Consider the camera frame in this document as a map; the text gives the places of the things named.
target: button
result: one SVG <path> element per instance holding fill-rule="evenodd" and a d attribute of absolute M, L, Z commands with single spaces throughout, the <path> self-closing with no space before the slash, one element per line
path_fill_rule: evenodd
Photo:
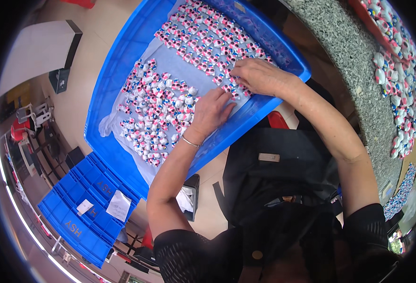
<path fill-rule="evenodd" d="M 263 257 L 263 253 L 260 252 L 259 250 L 256 250 L 252 253 L 252 257 L 254 259 L 261 259 Z"/>

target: red stool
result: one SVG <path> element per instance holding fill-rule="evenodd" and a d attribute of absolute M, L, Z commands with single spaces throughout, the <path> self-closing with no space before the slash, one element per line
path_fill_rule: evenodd
<path fill-rule="evenodd" d="M 279 111 L 272 111 L 268 114 L 268 120 L 269 124 L 271 125 L 271 128 L 274 129 L 289 129 L 287 123 L 285 122 L 285 119 L 282 117 L 282 114 L 280 114 Z"/>
<path fill-rule="evenodd" d="M 60 2 L 66 2 L 71 4 L 78 4 L 81 7 L 91 9 L 95 3 L 90 2 L 90 0 L 60 0 Z"/>

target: woman's arm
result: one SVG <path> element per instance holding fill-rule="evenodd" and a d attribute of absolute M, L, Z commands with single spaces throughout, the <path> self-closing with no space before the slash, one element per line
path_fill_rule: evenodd
<path fill-rule="evenodd" d="M 196 105 L 194 121 L 184 132 L 184 138 L 201 145 L 218 126 L 227 121 L 235 103 L 225 104 L 231 93 L 222 89 L 210 90 Z M 153 239 L 159 234 L 183 229 L 193 231 L 178 206 L 176 196 L 181 190 L 198 148 L 180 140 L 161 165 L 148 191 L 147 214 Z"/>
<path fill-rule="evenodd" d="M 378 185 L 371 160 L 348 121 L 329 102 L 297 76 L 261 59 L 236 63 L 232 76 L 253 93 L 284 99 L 313 125 L 338 164 L 344 215 L 379 203 Z"/>

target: stacked blue crate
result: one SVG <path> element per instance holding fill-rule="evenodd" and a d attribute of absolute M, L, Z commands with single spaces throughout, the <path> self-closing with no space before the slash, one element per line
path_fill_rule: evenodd
<path fill-rule="evenodd" d="M 53 187 L 38 207 L 64 240 L 101 268 L 120 230 L 125 227 L 125 222 L 106 212 L 116 190 L 131 199 L 126 216 L 128 219 L 140 197 L 121 183 L 91 153 Z M 77 207 L 85 199 L 93 207 L 79 215 Z"/>

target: white paper label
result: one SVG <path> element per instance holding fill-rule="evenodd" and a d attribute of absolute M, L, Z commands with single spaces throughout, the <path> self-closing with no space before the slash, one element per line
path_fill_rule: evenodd
<path fill-rule="evenodd" d="M 127 198 L 121 191 L 116 190 L 106 212 L 118 220 L 125 222 L 130 207 L 131 199 Z"/>
<path fill-rule="evenodd" d="M 81 204 L 76 207 L 76 209 L 78 210 L 78 215 L 81 216 L 82 214 L 87 212 L 87 210 L 92 208 L 92 206 L 93 206 L 93 204 L 91 204 L 90 201 L 88 201 L 86 199 L 83 200 L 81 202 Z"/>

